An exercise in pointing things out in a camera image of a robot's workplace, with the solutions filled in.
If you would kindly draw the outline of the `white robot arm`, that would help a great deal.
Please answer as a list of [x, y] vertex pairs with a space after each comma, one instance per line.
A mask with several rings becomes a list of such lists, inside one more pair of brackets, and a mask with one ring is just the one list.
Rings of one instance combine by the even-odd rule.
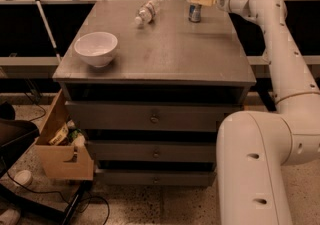
[[293, 225], [283, 165], [320, 157], [320, 90], [287, 25], [284, 0], [187, 0], [258, 25], [276, 111], [236, 112], [216, 143], [221, 225]]

